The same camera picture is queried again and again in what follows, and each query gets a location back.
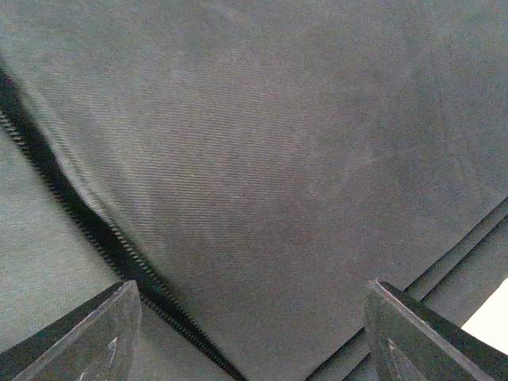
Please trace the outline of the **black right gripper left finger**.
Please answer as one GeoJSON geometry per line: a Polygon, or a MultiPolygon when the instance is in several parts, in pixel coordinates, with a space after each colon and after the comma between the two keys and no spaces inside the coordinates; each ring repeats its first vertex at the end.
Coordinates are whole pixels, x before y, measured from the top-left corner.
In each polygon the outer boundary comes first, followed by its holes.
{"type": "Polygon", "coordinates": [[[134,281],[118,282],[1,353],[2,380],[126,380],[142,317],[134,281]]]}

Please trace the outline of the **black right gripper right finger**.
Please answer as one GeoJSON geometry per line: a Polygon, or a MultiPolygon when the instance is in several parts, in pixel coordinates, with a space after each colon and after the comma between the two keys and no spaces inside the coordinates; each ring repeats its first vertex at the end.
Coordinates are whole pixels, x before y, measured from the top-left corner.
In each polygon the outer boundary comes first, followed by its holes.
{"type": "Polygon", "coordinates": [[[369,287],[365,330],[379,379],[507,379],[506,354],[387,282],[369,287]]]}

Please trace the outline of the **black student backpack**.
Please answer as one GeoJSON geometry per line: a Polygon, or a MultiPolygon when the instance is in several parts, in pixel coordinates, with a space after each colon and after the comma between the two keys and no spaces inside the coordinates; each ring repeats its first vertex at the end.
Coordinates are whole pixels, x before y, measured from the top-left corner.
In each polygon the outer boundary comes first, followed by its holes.
{"type": "Polygon", "coordinates": [[[373,380],[506,277],[506,2],[2,2],[2,350],[134,280],[131,380],[373,380]]]}

